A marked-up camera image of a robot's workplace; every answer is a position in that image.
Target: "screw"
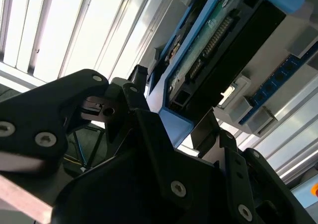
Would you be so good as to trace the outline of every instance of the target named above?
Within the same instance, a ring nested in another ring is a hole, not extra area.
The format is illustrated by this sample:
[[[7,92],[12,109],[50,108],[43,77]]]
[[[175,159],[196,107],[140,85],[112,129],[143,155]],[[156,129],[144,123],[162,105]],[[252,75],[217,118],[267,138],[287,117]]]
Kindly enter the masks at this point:
[[[227,134],[227,137],[229,137],[230,139],[233,139],[233,136],[230,132],[226,131],[225,134]]]
[[[50,132],[40,132],[35,136],[35,142],[42,147],[51,147],[56,143],[56,136]]]
[[[225,7],[228,4],[229,0],[225,0],[222,4],[222,7]]]
[[[252,213],[245,205],[240,204],[238,206],[238,211],[248,222],[251,222],[253,220]]]
[[[131,89],[132,91],[134,91],[134,92],[138,92],[138,89],[135,88],[135,87],[133,87],[133,86],[131,86],[130,89]]]
[[[254,155],[256,158],[260,158],[259,153],[257,153],[256,151],[253,151],[253,155]]]
[[[185,186],[179,181],[171,182],[171,190],[175,195],[181,198],[183,198],[187,193]]]
[[[102,81],[103,79],[97,75],[94,75],[93,76],[93,79],[96,80],[96,81]]]
[[[15,126],[7,121],[0,121],[0,137],[7,137],[15,132]]]

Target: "orange object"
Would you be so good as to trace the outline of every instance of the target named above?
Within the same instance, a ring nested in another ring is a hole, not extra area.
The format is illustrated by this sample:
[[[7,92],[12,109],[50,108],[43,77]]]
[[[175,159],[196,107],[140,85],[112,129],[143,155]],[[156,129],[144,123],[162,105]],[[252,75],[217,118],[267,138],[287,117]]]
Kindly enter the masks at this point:
[[[316,197],[318,197],[318,183],[316,183],[313,187],[312,187],[312,194]]]

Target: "green circuit board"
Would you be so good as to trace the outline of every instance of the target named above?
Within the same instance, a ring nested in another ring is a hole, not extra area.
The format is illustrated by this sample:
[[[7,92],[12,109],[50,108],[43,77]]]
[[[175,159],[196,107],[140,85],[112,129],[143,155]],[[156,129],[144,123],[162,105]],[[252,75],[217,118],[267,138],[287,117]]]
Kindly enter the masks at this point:
[[[174,89],[179,80],[184,77],[187,72],[191,69],[192,65],[199,66],[200,61],[197,58],[204,51],[208,45],[210,39],[217,31],[219,25],[225,20],[227,14],[230,11],[230,5],[233,0],[221,0],[213,10],[209,19],[191,44],[187,53],[183,57],[182,61],[179,63],[178,68],[175,70],[174,74],[171,76],[168,87]]]

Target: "cable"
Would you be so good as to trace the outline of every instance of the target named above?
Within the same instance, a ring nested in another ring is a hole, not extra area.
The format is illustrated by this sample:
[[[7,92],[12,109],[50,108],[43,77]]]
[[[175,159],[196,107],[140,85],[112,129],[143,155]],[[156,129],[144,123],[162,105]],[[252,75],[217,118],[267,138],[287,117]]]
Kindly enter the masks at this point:
[[[76,161],[76,162],[79,162],[79,160],[78,159],[76,159],[76,158],[74,158],[73,156],[70,156],[70,155],[68,155],[68,154],[64,154],[64,156],[68,156],[70,159],[72,159],[73,161]]]
[[[70,160],[70,159],[68,159],[68,158],[66,158],[66,157],[64,157],[64,159],[67,160],[67,161],[69,161],[69,162],[71,162],[71,163],[75,163],[75,164],[81,165],[81,163],[76,162],[76,161],[73,161],[73,160]]]
[[[8,90],[5,90],[4,92],[0,93],[0,96],[6,94],[8,91],[12,90],[11,88],[9,88]]]
[[[76,132],[73,132],[74,140],[75,140],[75,149],[76,153],[78,155],[78,159],[80,160],[80,163],[82,164],[83,167],[86,167],[86,160],[84,158],[83,151],[81,149],[81,145],[79,143],[78,137],[76,135]]]

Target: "bolt head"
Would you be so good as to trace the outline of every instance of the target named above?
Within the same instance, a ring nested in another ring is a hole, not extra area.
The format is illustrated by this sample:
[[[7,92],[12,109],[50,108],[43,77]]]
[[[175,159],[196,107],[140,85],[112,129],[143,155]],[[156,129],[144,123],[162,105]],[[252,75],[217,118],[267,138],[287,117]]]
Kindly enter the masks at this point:
[[[256,158],[260,158],[259,153],[258,153],[258,152],[256,152],[256,151],[253,151],[253,155],[254,155]]]
[[[181,198],[183,198],[187,193],[185,186],[176,180],[171,182],[171,190],[175,195]]]
[[[138,92],[138,89],[135,88],[135,87],[133,87],[133,86],[131,86],[130,89],[131,89],[132,91],[134,91],[134,92]]]
[[[7,121],[0,121],[0,137],[7,137],[15,132],[15,126]]]
[[[233,136],[230,132],[226,131],[227,137],[229,137],[230,139],[233,139]]]
[[[97,76],[97,75],[94,75],[94,76],[93,76],[93,79],[94,79],[95,81],[102,81],[102,80],[103,80],[101,77],[99,77],[99,76]]]
[[[42,147],[51,147],[55,145],[56,136],[50,132],[40,132],[35,136],[35,142]]]
[[[247,208],[247,206],[240,204],[238,206],[238,212],[241,214],[242,217],[245,218],[248,222],[251,222],[253,220],[253,215],[250,212],[250,210]]]

